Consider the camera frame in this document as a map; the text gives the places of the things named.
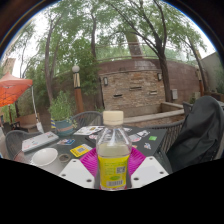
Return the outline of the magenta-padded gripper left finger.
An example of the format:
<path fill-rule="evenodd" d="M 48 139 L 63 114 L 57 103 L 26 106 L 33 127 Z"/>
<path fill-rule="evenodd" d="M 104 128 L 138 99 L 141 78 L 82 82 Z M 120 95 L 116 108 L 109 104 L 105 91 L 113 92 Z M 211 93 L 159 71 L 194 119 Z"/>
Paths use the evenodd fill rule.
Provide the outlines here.
<path fill-rule="evenodd" d="M 96 149 L 91 149 L 80 159 L 71 159 L 59 176 L 78 186 L 98 189 L 99 174 Z"/>

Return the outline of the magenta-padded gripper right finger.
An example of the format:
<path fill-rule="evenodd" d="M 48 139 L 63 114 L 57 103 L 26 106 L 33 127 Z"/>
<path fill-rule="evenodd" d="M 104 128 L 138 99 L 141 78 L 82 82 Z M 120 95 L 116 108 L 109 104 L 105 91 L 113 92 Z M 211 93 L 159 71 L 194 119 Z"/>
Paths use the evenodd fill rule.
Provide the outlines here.
<path fill-rule="evenodd" d="M 140 188 L 168 175 L 154 156 L 146 157 L 133 148 L 128 161 L 129 188 Z"/>

